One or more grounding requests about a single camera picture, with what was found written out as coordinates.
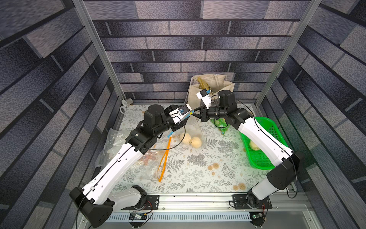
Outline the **beige round fruit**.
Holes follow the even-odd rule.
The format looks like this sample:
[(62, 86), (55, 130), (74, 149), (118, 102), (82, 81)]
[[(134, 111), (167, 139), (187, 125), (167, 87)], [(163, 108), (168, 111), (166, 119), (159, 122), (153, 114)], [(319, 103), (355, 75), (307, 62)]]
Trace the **beige round fruit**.
[(259, 151), (259, 150), (261, 150), (260, 147), (255, 142), (253, 142), (252, 140), (249, 142), (249, 147), (253, 151)]

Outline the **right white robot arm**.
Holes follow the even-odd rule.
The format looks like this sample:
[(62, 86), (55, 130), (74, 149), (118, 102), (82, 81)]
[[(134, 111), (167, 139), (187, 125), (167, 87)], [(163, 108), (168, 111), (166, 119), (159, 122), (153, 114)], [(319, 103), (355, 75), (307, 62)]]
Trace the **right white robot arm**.
[(274, 165), (262, 181), (247, 192), (247, 205), (252, 209), (261, 206), (264, 199), (279, 190), (285, 190), (293, 181), (298, 181), (298, 173), (303, 164), (304, 155), (294, 152), (270, 135), (255, 119), (249, 108), (238, 108), (234, 93), (229, 90), (218, 93), (218, 105), (213, 106), (207, 90), (196, 93), (201, 101), (197, 108), (199, 114), (193, 116), (202, 122), (209, 119), (225, 119), (226, 123), (252, 140)]

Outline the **clear bag of buns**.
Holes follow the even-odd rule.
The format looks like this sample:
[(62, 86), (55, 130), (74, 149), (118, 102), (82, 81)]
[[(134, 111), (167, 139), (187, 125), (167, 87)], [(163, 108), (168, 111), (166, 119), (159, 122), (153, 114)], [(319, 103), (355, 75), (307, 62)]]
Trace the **clear bag of buns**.
[(179, 146), (191, 146), (195, 149), (202, 148), (206, 143), (206, 138), (199, 127), (199, 119), (194, 116), (190, 116), (185, 119), (185, 121), (187, 121), (187, 123), (184, 127), (173, 132), (171, 147), (176, 146), (181, 140), (183, 140)]

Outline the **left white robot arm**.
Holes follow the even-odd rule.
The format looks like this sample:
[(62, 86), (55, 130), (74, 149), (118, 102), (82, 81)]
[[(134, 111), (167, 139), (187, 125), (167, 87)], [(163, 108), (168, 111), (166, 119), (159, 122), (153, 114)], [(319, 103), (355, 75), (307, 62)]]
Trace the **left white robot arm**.
[(118, 194), (112, 194), (112, 190), (165, 131), (184, 127), (191, 111), (188, 104), (171, 105), (168, 108), (149, 106), (143, 120), (128, 135), (121, 149), (104, 169), (83, 188), (75, 187), (70, 192), (77, 212), (88, 220), (90, 226), (100, 227), (117, 210), (129, 207), (139, 210), (145, 207), (147, 193), (141, 187), (135, 185)]

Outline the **clear orange zip-top bag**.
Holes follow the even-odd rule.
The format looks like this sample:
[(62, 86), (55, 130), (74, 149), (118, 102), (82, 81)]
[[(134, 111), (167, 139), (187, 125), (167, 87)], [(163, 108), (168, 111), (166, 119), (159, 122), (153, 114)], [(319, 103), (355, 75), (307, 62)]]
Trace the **clear orange zip-top bag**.
[[(99, 153), (95, 167), (103, 170), (104, 167), (115, 157), (120, 151), (122, 145), (125, 143), (125, 139), (129, 135), (128, 130), (114, 130), (110, 129), (107, 135), (107, 140), (103, 150)], [(152, 147), (151, 151), (157, 151), (159, 153), (158, 159), (147, 166), (143, 165), (138, 160), (126, 171), (122, 180), (150, 180), (158, 181), (162, 173), (165, 160), (163, 156), (168, 148), (168, 138), (163, 136), (162, 139), (158, 140), (157, 144)]]

